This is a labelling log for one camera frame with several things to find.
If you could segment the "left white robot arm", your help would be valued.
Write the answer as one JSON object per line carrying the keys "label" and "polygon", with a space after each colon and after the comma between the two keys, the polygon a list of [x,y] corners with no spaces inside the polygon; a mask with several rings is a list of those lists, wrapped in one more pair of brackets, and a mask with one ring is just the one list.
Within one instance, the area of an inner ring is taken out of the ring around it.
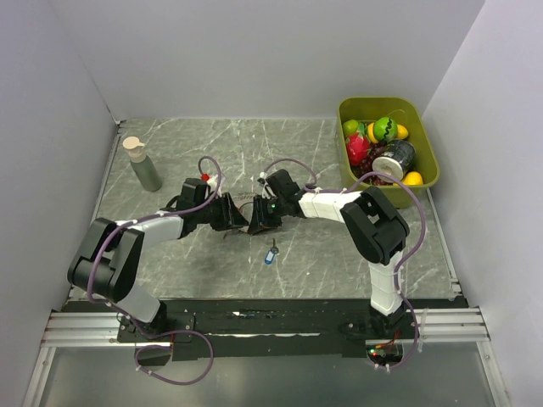
{"label": "left white robot arm", "polygon": [[92,222],[67,271],[68,282],[87,292],[90,302],[103,302],[136,321],[150,341],[168,329],[167,306],[136,283],[142,251],[179,240],[208,225],[230,231],[249,225],[227,192],[188,178],[164,208],[137,220]]}

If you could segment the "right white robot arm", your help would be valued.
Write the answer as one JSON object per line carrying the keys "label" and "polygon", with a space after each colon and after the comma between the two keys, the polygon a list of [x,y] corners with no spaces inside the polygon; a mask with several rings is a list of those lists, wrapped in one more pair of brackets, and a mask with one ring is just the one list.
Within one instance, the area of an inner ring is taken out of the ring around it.
{"label": "right white robot arm", "polygon": [[307,192],[286,170],[262,176],[266,195],[253,198],[248,234],[278,228],[283,217],[323,219],[344,225],[369,264],[372,286],[368,325],[379,337],[400,329],[406,312],[400,288],[400,261],[409,226],[377,187],[362,192]]}

